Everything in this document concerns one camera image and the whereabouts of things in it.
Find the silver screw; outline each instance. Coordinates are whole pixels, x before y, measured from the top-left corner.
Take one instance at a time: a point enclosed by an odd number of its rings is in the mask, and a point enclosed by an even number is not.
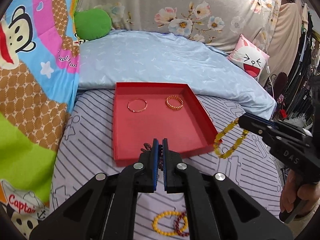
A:
[[[215,176],[216,180],[223,181],[225,180],[226,176],[223,173],[217,173]]]
[[[106,175],[104,173],[98,173],[96,175],[96,180],[104,180],[106,178]]]
[[[185,163],[178,163],[177,168],[179,170],[185,170],[187,168],[187,165]]]
[[[133,165],[133,167],[136,169],[136,170],[141,170],[143,168],[143,164],[142,163],[135,163]]]

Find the dark red beaded bracelet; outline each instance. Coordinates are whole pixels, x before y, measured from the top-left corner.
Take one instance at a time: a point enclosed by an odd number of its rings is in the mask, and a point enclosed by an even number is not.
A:
[[[177,220],[174,221],[174,225],[173,225],[173,226],[174,226],[174,231],[177,232],[177,234],[178,234],[179,236],[182,236],[182,237],[185,237],[185,236],[189,236],[189,235],[190,235],[190,233],[183,233],[183,232],[181,232],[180,226],[179,226],[181,219],[183,219],[183,217],[185,217],[186,215],[187,215],[186,212],[182,212],[181,215],[178,216]]]

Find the colorful blanket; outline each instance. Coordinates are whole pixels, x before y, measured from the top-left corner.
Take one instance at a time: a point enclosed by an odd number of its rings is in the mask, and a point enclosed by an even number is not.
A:
[[[0,22],[0,203],[29,237],[49,215],[79,72],[72,0],[13,0]]]

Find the cartoon rabbit pillow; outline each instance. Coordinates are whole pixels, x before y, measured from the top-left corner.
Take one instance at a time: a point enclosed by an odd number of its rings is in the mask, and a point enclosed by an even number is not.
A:
[[[228,56],[228,60],[258,81],[269,57],[241,34],[237,46]]]

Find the green pillow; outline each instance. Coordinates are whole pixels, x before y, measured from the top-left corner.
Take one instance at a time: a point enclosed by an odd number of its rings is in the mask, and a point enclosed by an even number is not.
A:
[[[76,12],[74,21],[78,37],[89,41],[106,36],[112,25],[110,16],[100,8]]]

